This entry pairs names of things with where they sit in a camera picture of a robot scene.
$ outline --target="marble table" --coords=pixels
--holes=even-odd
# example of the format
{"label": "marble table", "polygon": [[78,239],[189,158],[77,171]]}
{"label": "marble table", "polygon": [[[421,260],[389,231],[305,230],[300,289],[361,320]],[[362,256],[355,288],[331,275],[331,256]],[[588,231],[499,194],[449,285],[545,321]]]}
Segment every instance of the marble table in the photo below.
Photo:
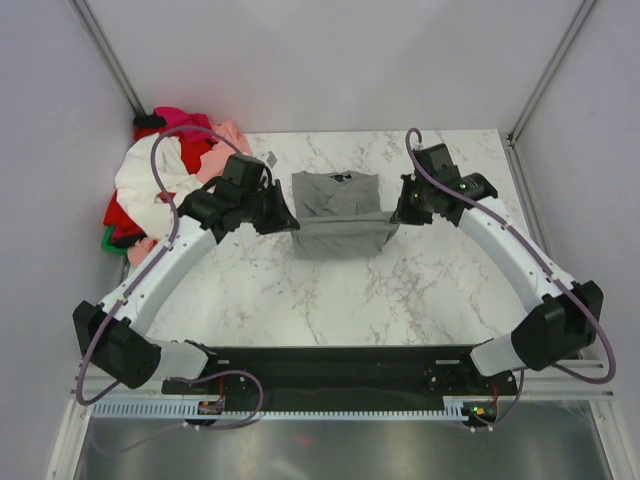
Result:
{"label": "marble table", "polygon": [[[424,131],[444,142],[463,175],[481,172],[524,228],[498,133]],[[291,174],[357,170],[380,174],[383,210],[413,168],[404,132],[249,135],[254,153],[273,151],[274,177],[293,211]],[[511,331],[524,317],[515,292],[484,252],[438,219],[401,226],[367,260],[293,257],[289,234],[259,237],[243,225],[187,274],[149,336],[221,346],[468,344]]]}

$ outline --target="white wall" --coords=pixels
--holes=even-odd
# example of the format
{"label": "white wall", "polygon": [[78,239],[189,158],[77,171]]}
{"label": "white wall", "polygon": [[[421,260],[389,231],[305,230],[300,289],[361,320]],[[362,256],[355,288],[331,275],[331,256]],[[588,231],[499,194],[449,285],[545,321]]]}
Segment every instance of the white wall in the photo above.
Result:
{"label": "white wall", "polygon": [[615,391],[640,453],[640,2],[606,0],[519,142],[558,262],[605,293]]}
{"label": "white wall", "polygon": [[71,313],[113,285],[104,208],[131,114],[65,0],[0,2],[0,478],[43,478],[76,372]]}
{"label": "white wall", "polygon": [[580,0],[89,3],[148,109],[246,131],[506,131]]}

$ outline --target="metal frame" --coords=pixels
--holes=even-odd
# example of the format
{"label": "metal frame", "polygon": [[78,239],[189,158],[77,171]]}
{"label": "metal frame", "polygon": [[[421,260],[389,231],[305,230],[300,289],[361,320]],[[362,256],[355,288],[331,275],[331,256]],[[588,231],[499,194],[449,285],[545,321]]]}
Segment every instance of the metal frame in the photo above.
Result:
{"label": "metal frame", "polygon": [[545,90],[558,73],[558,68],[564,62],[571,45],[573,45],[578,34],[586,25],[587,20],[593,13],[597,3],[598,0],[583,0],[574,13],[567,29],[562,34],[560,42],[551,55],[549,62],[545,66],[542,75],[540,75],[540,78],[536,82],[533,92],[531,92],[531,95],[527,99],[527,103],[525,103],[520,115],[518,115],[515,125],[509,132],[509,138],[512,142],[516,142],[518,138],[520,138],[520,135],[522,135],[523,130],[527,126],[527,123],[538,106]]}
{"label": "metal frame", "polygon": [[122,96],[129,102],[129,106],[133,110],[135,115],[144,115],[144,107],[138,97],[133,85],[129,81],[118,56],[116,55],[113,47],[109,43],[102,26],[98,22],[98,19],[93,12],[92,8],[86,2],[86,0],[69,0],[71,8],[76,12],[78,20],[86,30],[89,38],[94,47],[98,51],[98,54],[102,58],[107,70],[111,73],[113,80],[120,89]]}

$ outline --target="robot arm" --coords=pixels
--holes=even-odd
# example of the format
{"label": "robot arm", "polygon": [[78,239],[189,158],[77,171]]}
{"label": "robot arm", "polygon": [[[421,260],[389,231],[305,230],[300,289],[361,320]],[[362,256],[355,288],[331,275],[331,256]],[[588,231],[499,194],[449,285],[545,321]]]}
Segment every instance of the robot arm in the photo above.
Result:
{"label": "robot arm", "polygon": [[[471,361],[482,376],[505,370],[531,368],[542,370],[575,354],[595,341],[596,333],[585,315],[557,286],[571,285],[573,293],[591,311],[600,316],[603,294],[594,282],[578,284],[538,248],[528,235],[513,225],[495,188],[477,173],[461,177],[444,144],[414,151],[419,166],[433,179],[458,194],[474,200],[476,207],[443,192],[416,174],[404,175],[402,194],[392,221],[412,225],[430,224],[433,214],[446,218],[471,237],[513,286],[527,317],[506,335],[475,347]],[[486,210],[506,220],[501,224]],[[528,248],[511,231],[525,239]],[[553,271],[553,278],[548,272]]]}
{"label": "robot arm", "polygon": [[[213,193],[208,192],[215,185]],[[289,212],[280,182],[268,167],[246,155],[232,155],[222,177],[190,193],[178,209],[173,242],[163,239],[136,272],[98,305],[82,302],[73,321],[80,351],[89,345],[107,312],[119,305],[91,356],[91,362],[124,383],[138,388],[152,376],[197,378],[208,355],[194,343],[164,342],[146,337],[156,314],[178,283],[225,235],[241,223],[259,234],[299,229]],[[145,269],[153,265],[153,274]],[[136,284],[135,290],[125,292]]]}

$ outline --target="purple cable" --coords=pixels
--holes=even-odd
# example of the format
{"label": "purple cable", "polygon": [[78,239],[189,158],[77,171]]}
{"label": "purple cable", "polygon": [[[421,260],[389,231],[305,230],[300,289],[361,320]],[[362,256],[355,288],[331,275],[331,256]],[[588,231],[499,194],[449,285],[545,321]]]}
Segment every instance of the purple cable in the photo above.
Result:
{"label": "purple cable", "polygon": [[229,425],[208,425],[208,426],[203,425],[200,427],[200,430],[233,430],[235,428],[245,427],[250,423],[252,423],[255,416],[258,415],[258,413],[260,413],[260,410],[262,410],[262,405],[264,403],[264,388],[262,388],[262,384],[260,383],[260,380],[258,380],[255,377],[255,375],[249,372],[245,372],[244,370],[225,370],[224,372],[215,373],[213,375],[209,375],[208,377],[204,377],[204,378],[196,378],[194,380],[190,380],[188,378],[172,379],[178,382],[188,383],[189,385],[197,385],[199,383],[210,382],[212,380],[215,380],[216,378],[225,377],[227,375],[240,375],[242,377],[247,377],[248,379],[253,381],[253,383],[255,383],[256,386],[258,387],[258,394],[259,394],[258,405],[250,415],[248,415],[246,418],[243,418],[242,420],[239,420],[234,423],[230,423]]}
{"label": "purple cable", "polygon": [[[173,198],[171,197],[171,195],[165,188],[164,184],[162,183],[162,179],[160,178],[160,174],[158,173],[158,165],[156,163],[156,152],[158,150],[158,145],[160,145],[160,142],[164,138],[174,133],[184,132],[184,131],[198,131],[198,132],[207,133],[212,137],[217,138],[221,142],[224,142],[227,145],[229,145],[236,153],[242,153],[238,147],[236,147],[233,143],[231,143],[229,140],[224,138],[219,133],[216,133],[213,130],[210,130],[208,128],[196,127],[195,125],[181,125],[179,127],[170,128],[169,130],[162,132],[158,136],[158,138],[156,138],[156,141],[153,142],[153,146],[151,147],[151,172],[153,173],[153,178],[156,180],[156,183],[158,184],[158,188],[160,189],[160,192],[162,192],[164,199],[166,200],[166,202],[169,204],[169,207],[171,208],[171,213],[173,215],[173,225],[171,227],[171,232],[169,233],[169,237],[167,238],[167,242],[165,242],[165,244],[160,248],[160,251],[158,252],[158,254],[151,259],[151,261],[142,270],[142,272],[140,272],[140,275],[138,275],[131,282],[131,285],[129,285],[129,287],[122,294],[125,301],[127,298],[131,296],[131,294],[136,289],[136,287],[140,284],[140,282],[142,282],[142,280],[144,280],[144,278],[149,274],[149,272],[153,269],[153,267],[156,266],[156,264],[165,255],[165,253],[169,251],[169,248],[171,248],[171,244],[176,238],[176,235],[178,235],[178,227],[180,225],[180,217],[178,216],[178,207],[176,206],[175,202],[173,201]],[[98,342],[102,337],[102,334],[107,329],[109,322],[115,316],[116,312],[123,305],[123,303],[124,302],[122,300],[118,300],[113,305],[113,308],[109,310],[109,313],[107,313],[107,315],[104,317],[104,320],[102,321],[102,323],[100,323],[100,326],[96,330],[96,333],[93,335],[93,338],[89,343],[89,347],[87,348],[87,352],[85,353],[84,358],[82,359],[82,363],[80,365],[80,371],[78,372],[78,378],[76,380],[76,401],[84,407],[93,405],[94,403],[102,399],[105,395],[107,395],[109,392],[111,392],[111,390],[113,390],[120,384],[120,382],[118,381],[113,382],[111,385],[105,388],[102,392],[98,393],[95,397],[91,399],[84,398],[82,394],[82,390],[84,388],[84,380],[85,380],[85,377],[87,376],[87,370],[89,368],[89,364],[91,363],[91,358],[93,357],[93,353],[96,350],[96,346],[98,345]]]}
{"label": "purple cable", "polygon": [[[513,402],[511,402],[511,405],[509,406],[509,410],[507,410],[504,415],[502,415],[500,418],[498,418],[491,425],[487,425],[486,427],[473,427],[474,431],[476,431],[476,432],[486,432],[486,431],[490,431],[490,429],[493,430],[495,427],[497,427],[502,422],[504,422],[508,417],[510,417],[511,414],[513,413],[513,411],[516,409],[517,403],[520,401],[520,397],[522,396],[523,388],[524,388],[524,370],[520,370],[520,384],[518,385],[518,390],[516,391],[516,396],[513,397]],[[463,427],[460,427],[460,428],[463,428],[465,430],[470,430],[471,427],[463,426]]]}
{"label": "purple cable", "polygon": [[[242,420],[239,420],[237,422],[230,423],[228,425],[206,425],[206,426],[205,425],[199,425],[199,426],[191,425],[191,427],[197,428],[199,430],[218,430],[218,431],[219,430],[234,430],[236,428],[246,427],[247,425],[253,424],[255,422],[255,420],[254,420],[255,416],[258,415],[258,413],[260,413],[260,410],[262,410],[262,405],[264,404],[264,389],[262,388],[262,384],[260,383],[260,380],[258,380],[251,373],[245,372],[243,370],[225,370],[223,372],[219,372],[219,373],[216,373],[214,375],[209,375],[208,377],[198,378],[198,379],[195,379],[195,380],[190,380],[188,378],[173,378],[172,380],[175,380],[177,382],[188,383],[190,385],[196,385],[196,384],[199,384],[199,383],[210,382],[210,381],[215,380],[215,379],[220,378],[220,377],[226,377],[227,375],[240,375],[242,377],[247,377],[253,383],[256,384],[256,386],[258,387],[258,393],[260,395],[260,397],[258,398],[258,404],[256,405],[256,408],[246,418],[243,418]],[[103,448],[100,445],[98,445],[98,443],[96,442],[95,435],[93,435],[93,432],[92,432],[91,433],[91,445],[93,446],[93,448],[96,449],[96,451],[98,453],[100,453],[102,455],[108,455],[110,457],[115,457],[115,456],[118,456],[118,455],[122,455],[123,453],[127,453],[127,452],[133,450],[134,448],[139,447],[143,443],[147,443],[148,441],[153,440],[156,437],[164,435],[167,432],[171,432],[171,431],[176,430],[176,429],[178,429],[180,427],[183,427],[183,426],[185,426],[184,423],[174,423],[172,425],[168,425],[168,426],[166,426],[164,428],[161,428],[157,432],[152,433],[148,437],[140,439],[137,442],[132,443],[131,445],[128,445],[128,446],[122,447],[122,448],[118,448],[116,450],[106,449],[106,448]]]}
{"label": "purple cable", "polygon": [[[525,248],[525,250],[527,250],[527,252],[529,252],[529,254],[533,257],[536,263],[540,265],[540,268],[542,268],[542,271],[544,271],[544,273],[548,275],[549,278],[552,278],[553,270],[551,270],[549,265],[547,265],[547,263],[542,259],[542,257],[536,251],[536,249],[533,248],[531,243],[522,234],[520,234],[518,230],[516,230],[511,225],[508,225],[507,221],[504,218],[502,218],[500,215],[498,215],[496,212],[494,212],[490,208],[487,208],[484,205],[476,202],[475,200],[467,198],[464,195],[456,192],[455,190],[450,189],[449,187],[447,187],[446,185],[443,185],[442,183],[437,181],[435,178],[433,178],[431,175],[429,175],[429,173],[422,167],[422,165],[420,165],[420,162],[418,162],[418,159],[416,158],[415,154],[413,153],[413,149],[411,148],[411,134],[413,133],[415,133],[418,136],[418,141],[422,142],[422,133],[417,128],[410,128],[407,131],[407,134],[404,138],[404,142],[405,142],[405,146],[407,147],[407,152],[409,153],[409,157],[413,162],[413,166],[420,173],[420,175],[422,175],[422,177],[424,177],[425,180],[427,180],[431,185],[433,185],[437,189],[442,190],[448,195],[451,195],[452,197],[457,198],[458,200],[461,200],[471,205],[472,207],[481,210],[482,212],[486,213],[488,216],[493,218],[496,222],[498,222],[502,227],[506,227],[506,230],[509,231],[509,233],[511,233],[511,235],[513,235],[516,240],[518,240],[518,242]],[[553,280],[553,283],[560,289],[562,293],[564,293],[567,296],[569,300],[571,300],[578,307],[578,309],[580,309],[580,311],[584,314],[584,316],[587,318],[587,320],[595,330],[596,334],[600,337],[600,340],[602,341],[602,345],[604,346],[604,351],[607,355],[607,361],[609,363],[609,371],[604,377],[592,378],[592,377],[586,377],[580,373],[574,372],[573,370],[567,367],[563,367],[562,365],[554,364],[553,366],[558,370],[565,372],[568,375],[571,375],[574,378],[582,380],[586,383],[590,383],[592,385],[602,385],[605,383],[609,383],[613,379],[613,377],[615,377],[616,375],[616,357],[613,353],[613,347],[611,346],[611,342],[609,342],[609,339],[607,338],[607,335],[604,333],[604,330],[598,323],[598,320],[596,319],[596,317],[594,317],[593,313],[591,313],[591,311],[587,308],[587,306],[584,303],[582,303],[582,301],[580,301],[580,299],[576,297],[573,294],[573,292],[571,292],[571,290],[566,285],[564,285],[564,283],[562,283],[559,279]]]}

